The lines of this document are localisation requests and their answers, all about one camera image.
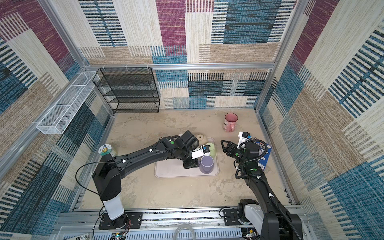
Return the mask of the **pink patterned mug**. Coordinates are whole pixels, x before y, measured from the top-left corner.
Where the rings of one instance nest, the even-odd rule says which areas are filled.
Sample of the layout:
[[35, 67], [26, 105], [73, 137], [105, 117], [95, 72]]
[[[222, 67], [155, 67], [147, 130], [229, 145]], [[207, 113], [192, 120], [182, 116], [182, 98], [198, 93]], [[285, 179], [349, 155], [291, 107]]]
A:
[[225, 114], [223, 129], [225, 132], [234, 132], [239, 117], [235, 113]]

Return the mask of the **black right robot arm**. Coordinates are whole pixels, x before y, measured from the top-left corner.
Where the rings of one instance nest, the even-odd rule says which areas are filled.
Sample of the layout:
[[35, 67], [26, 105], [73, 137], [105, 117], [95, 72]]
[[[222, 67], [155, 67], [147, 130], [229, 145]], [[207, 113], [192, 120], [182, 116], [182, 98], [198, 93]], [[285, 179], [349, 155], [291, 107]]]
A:
[[239, 145], [222, 140], [223, 152], [234, 159], [235, 178], [242, 179], [254, 193], [256, 201], [241, 200], [239, 221], [250, 223], [261, 240], [302, 240], [302, 220], [279, 201], [270, 187], [259, 161], [268, 151], [262, 140], [248, 140]]

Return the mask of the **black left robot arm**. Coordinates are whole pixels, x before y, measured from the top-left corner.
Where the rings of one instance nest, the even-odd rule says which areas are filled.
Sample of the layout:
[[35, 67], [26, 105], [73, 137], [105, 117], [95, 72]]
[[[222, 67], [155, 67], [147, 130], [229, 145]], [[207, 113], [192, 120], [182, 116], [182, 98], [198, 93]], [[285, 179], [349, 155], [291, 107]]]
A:
[[199, 140], [190, 131], [186, 131], [180, 136], [161, 137], [156, 143], [129, 154], [103, 156], [92, 179], [109, 219], [114, 221], [125, 214], [122, 179], [164, 160], [179, 160], [184, 169], [197, 168], [199, 157], [196, 154], [199, 146]]

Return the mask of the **green mug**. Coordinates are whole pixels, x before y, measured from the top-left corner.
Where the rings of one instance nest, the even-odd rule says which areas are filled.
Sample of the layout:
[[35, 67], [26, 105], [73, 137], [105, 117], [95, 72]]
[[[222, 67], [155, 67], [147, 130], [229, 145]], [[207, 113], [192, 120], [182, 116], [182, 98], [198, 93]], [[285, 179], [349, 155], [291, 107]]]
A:
[[209, 147], [209, 150], [210, 150], [210, 156], [212, 158], [215, 158], [216, 157], [216, 147], [215, 147], [215, 144], [214, 143], [211, 143], [211, 142], [208, 142], [207, 143], [207, 146]]

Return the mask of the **purple mug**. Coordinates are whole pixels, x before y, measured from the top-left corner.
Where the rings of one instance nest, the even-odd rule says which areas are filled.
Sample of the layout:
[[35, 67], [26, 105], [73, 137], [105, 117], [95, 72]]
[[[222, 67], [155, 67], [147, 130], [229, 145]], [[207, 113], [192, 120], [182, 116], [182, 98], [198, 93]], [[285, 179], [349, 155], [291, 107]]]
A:
[[214, 168], [214, 159], [211, 156], [203, 156], [200, 161], [200, 170], [203, 174], [210, 174]]

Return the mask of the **white plastic tray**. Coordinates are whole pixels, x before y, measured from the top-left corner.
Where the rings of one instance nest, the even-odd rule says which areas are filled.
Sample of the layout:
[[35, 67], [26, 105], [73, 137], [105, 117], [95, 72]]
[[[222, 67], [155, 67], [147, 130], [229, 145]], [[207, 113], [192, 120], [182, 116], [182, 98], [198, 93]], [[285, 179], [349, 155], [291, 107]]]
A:
[[205, 177], [216, 176], [219, 173], [217, 156], [213, 158], [211, 168], [201, 167], [184, 169], [183, 162], [178, 159], [169, 159], [156, 162], [155, 176], [157, 178]]

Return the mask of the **beige ceramic teapot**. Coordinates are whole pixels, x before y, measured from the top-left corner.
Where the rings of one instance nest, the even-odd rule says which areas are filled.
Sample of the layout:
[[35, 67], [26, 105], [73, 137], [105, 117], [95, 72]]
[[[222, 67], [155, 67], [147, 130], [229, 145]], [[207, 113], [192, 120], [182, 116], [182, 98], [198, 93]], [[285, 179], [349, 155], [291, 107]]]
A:
[[197, 134], [196, 138], [198, 139], [200, 145], [203, 145], [206, 142], [206, 137], [203, 134]]

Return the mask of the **small labelled jar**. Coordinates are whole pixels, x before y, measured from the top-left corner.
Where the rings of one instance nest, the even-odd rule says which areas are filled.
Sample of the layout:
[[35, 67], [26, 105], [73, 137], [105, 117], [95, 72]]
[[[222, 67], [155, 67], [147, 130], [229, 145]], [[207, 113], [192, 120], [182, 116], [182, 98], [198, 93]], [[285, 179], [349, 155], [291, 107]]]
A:
[[101, 147], [99, 147], [98, 154], [100, 156], [105, 156], [105, 155], [111, 155], [112, 157], [115, 156], [114, 149], [110, 144], [104, 144]]

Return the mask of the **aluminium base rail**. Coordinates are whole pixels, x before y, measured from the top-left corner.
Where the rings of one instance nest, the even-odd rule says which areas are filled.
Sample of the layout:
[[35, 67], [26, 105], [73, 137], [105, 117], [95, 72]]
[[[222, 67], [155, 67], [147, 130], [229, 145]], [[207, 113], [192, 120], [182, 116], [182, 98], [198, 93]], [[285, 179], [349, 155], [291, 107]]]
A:
[[105, 211], [60, 215], [52, 240], [312, 240], [303, 208], [263, 211], [255, 201], [238, 206], [128, 209], [118, 220]]

